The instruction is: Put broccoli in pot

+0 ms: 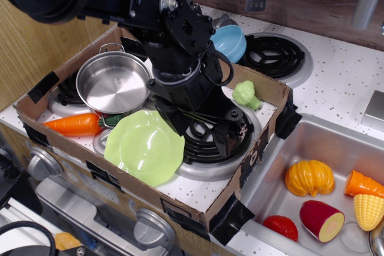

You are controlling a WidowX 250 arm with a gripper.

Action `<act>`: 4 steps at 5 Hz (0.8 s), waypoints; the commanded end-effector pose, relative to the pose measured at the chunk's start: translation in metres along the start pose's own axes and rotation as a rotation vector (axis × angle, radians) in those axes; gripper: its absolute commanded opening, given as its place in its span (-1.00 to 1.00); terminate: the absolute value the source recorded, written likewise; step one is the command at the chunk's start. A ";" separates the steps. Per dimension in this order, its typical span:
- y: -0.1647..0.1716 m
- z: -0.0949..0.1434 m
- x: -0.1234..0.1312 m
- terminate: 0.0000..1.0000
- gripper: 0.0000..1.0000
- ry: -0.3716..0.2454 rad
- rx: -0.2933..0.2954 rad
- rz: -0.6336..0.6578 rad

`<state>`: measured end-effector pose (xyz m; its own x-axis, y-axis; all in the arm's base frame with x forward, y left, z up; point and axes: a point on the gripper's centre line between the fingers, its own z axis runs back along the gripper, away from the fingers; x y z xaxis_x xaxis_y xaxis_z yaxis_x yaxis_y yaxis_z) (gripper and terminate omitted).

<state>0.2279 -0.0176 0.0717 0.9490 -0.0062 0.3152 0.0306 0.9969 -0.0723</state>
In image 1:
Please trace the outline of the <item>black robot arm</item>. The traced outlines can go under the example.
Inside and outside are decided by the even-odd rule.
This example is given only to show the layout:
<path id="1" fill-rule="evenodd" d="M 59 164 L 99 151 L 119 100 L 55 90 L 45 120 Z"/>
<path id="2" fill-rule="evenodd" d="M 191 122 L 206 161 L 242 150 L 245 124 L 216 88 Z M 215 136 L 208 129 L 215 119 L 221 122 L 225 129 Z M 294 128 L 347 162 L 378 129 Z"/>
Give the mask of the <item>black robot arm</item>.
<path id="1" fill-rule="evenodd" d="M 188 0 L 9 0 L 32 19 L 49 24 L 73 18 L 95 17 L 116 22 L 141 43 L 152 63 L 153 79 L 147 83 L 155 106 L 178 134 L 192 120 L 212 125 L 220 155 L 229 156 L 247 131 L 243 112 L 224 94 L 220 62 L 210 17 Z"/>

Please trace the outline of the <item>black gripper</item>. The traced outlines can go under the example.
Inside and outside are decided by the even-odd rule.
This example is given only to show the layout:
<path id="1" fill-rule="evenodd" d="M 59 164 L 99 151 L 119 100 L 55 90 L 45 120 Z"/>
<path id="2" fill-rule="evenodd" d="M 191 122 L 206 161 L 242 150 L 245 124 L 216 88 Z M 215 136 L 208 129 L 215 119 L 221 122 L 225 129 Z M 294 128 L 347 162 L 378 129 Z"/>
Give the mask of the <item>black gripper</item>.
<path id="1" fill-rule="evenodd" d="M 227 79 L 216 56 L 188 58 L 181 72 L 174 70 L 167 57 L 150 57 L 153 79 L 148 88 L 155 94 L 156 109 L 178 135 L 190 126 L 189 118 L 241 118 L 243 112 L 222 91 L 233 78 L 229 67 Z M 246 140 L 248 124 L 244 118 L 219 122 L 213 127 L 213 139 L 223 157 L 231 156 Z"/>

